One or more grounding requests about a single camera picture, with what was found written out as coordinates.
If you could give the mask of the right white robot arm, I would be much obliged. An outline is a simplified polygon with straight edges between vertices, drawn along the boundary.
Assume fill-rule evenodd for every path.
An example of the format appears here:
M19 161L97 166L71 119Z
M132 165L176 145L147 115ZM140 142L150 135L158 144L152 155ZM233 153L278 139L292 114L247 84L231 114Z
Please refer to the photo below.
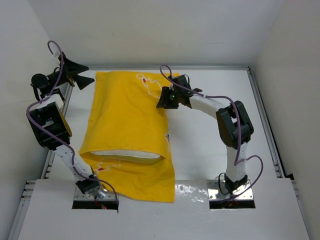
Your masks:
M185 75L165 76L171 85L164 86L157 108L177 109L184 105L201 111L217 121L220 139L227 150L224 185L229 195L248 180L246 156L248 143L254 133L253 124L244 104L226 96L208 96L198 88L191 89Z

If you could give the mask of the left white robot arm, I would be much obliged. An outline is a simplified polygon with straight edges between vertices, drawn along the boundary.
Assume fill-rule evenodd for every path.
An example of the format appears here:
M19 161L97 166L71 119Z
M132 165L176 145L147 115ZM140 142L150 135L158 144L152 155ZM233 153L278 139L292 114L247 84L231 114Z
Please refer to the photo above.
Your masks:
M94 79L81 76L89 68L66 58L58 57L59 66L49 75L37 73L31 78L37 107L27 110L27 118L40 146L48 148L59 156L72 172L75 184L84 195L97 197L102 190L95 171L71 147L72 131L62 110L65 106L60 85L77 86L80 90L94 82Z

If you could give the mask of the yellow pillowcase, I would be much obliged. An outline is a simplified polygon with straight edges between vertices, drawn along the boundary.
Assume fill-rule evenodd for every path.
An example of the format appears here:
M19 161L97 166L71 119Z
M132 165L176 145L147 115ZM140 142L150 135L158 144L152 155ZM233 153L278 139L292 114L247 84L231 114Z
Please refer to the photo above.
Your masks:
M157 108L162 87L169 85L159 73L96 73L93 102L79 155L107 190L138 201L174 202L175 170L168 117L165 109ZM107 150L151 152L162 159L146 164L91 154Z

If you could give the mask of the cream quilted pillow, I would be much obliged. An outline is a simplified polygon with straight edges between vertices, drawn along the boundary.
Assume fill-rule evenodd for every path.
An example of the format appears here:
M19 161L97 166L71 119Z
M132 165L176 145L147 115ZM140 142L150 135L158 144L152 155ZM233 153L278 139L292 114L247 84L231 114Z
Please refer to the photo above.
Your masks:
M135 162L140 164L154 164L162 159L162 156L157 153L140 151L140 150L102 150L92 151L92 155L102 156L113 160L121 160L127 162Z

